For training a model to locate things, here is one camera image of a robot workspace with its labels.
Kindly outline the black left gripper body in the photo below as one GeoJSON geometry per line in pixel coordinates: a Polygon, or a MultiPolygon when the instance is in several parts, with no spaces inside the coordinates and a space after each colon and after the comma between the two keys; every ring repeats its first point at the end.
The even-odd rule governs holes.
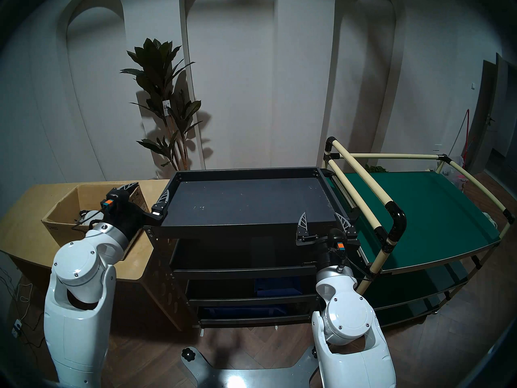
{"type": "Polygon", "coordinates": [[[120,225],[121,226],[155,226],[154,215],[143,211],[129,197],[120,197],[120,225]]]}

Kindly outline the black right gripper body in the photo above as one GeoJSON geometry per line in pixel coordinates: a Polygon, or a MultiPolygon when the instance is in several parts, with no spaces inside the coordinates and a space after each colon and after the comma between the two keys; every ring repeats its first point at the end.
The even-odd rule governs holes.
{"type": "Polygon", "coordinates": [[[328,247],[339,247],[342,244],[343,247],[360,247],[360,241],[358,239],[347,238],[345,234],[329,234],[322,237],[318,235],[309,235],[306,241],[297,241],[297,246],[303,245],[326,245],[328,247]]]}

